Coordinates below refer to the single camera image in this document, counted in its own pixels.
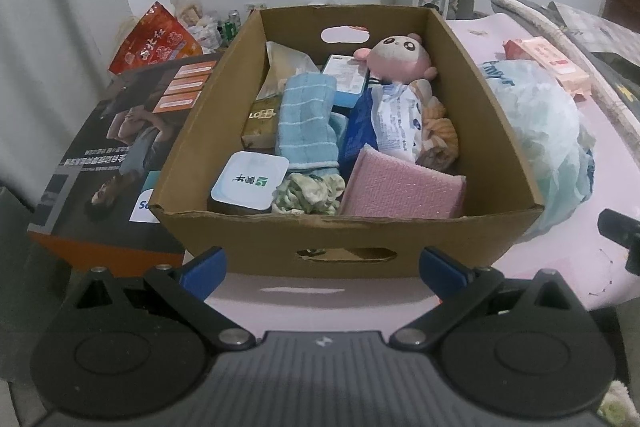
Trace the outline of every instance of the white plastic container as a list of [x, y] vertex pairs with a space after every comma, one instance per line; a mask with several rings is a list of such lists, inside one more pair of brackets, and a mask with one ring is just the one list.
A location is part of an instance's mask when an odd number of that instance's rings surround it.
[[287, 174], [289, 160], [257, 152], [240, 151], [229, 158], [211, 198], [254, 210], [271, 207], [273, 193]]

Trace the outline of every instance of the light blue box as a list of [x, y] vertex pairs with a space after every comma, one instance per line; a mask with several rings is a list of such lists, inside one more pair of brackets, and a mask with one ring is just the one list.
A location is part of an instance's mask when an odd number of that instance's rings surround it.
[[367, 85], [367, 65], [348, 55], [331, 55], [322, 73], [337, 81], [334, 105], [353, 108]]

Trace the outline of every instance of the pink sponge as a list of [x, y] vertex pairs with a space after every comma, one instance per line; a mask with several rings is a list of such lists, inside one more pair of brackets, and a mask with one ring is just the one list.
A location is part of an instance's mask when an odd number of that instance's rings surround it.
[[373, 147], [360, 151], [340, 204], [341, 216], [460, 217], [466, 178], [413, 165]]

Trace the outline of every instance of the white plastic packet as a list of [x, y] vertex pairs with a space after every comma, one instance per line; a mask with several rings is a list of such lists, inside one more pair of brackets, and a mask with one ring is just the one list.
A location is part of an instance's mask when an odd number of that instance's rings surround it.
[[277, 42], [267, 42], [269, 72], [255, 100], [282, 94], [284, 86], [292, 76], [301, 73], [320, 73], [309, 55], [287, 48]]
[[187, 31], [203, 48], [216, 50], [222, 45], [222, 38], [218, 31], [218, 20], [209, 15], [205, 15], [195, 26], [187, 28]]
[[404, 84], [372, 86], [371, 123], [378, 150], [415, 163], [422, 150], [422, 103]]

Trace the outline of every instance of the blue striped towel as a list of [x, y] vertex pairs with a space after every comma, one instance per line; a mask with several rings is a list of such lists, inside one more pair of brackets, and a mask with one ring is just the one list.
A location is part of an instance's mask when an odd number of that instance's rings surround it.
[[292, 76], [280, 105], [276, 153], [289, 160], [290, 172], [338, 173], [336, 134], [329, 125], [336, 80], [321, 73]]

